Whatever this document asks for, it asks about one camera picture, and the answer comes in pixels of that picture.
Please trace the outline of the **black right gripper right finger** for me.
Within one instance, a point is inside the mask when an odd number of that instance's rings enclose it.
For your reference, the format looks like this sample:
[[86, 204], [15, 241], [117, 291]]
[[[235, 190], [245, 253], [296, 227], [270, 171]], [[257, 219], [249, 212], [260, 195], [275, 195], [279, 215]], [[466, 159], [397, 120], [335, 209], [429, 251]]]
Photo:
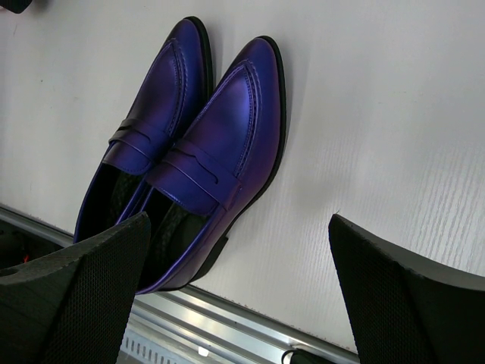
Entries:
[[482, 363], [484, 279], [340, 216], [330, 250], [362, 363]]

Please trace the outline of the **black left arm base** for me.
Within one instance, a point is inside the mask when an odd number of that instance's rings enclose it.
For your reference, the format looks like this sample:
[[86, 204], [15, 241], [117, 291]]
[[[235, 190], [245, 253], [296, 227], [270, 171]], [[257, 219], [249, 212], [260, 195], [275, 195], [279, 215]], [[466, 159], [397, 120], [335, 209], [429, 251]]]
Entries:
[[54, 253], [62, 246], [22, 231], [1, 229], [1, 269]]

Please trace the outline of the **purple loafer shoe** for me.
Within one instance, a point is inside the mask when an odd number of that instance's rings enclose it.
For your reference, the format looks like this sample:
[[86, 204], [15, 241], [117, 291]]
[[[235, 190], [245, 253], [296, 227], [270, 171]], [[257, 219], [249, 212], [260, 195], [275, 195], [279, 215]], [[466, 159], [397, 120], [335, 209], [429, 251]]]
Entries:
[[235, 221], [269, 187], [286, 142], [276, 42], [248, 42], [188, 131], [149, 172], [141, 203], [152, 237], [138, 293], [179, 290], [207, 274]]
[[181, 138], [214, 89], [208, 32], [196, 16], [176, 23], [156, 55], [80, 207], [74, 242], [135, 215], [147, 174]]

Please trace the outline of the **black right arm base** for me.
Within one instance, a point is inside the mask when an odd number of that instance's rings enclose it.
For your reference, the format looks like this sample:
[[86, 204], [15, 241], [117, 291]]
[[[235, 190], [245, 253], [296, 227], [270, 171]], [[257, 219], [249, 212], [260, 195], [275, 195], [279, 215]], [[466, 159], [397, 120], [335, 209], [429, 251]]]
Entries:
[[325, 361], [304, 350], [288, 350], [281, 357], [282, 364], [322, 364]]

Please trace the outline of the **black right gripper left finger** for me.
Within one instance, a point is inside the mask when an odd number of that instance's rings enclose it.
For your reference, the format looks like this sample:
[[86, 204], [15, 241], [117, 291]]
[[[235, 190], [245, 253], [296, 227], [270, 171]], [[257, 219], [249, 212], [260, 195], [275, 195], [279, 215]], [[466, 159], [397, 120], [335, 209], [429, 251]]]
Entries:
[[3, 363], [114, 363], [151, 224], [139, 213], [86, 240], [1, 270]]

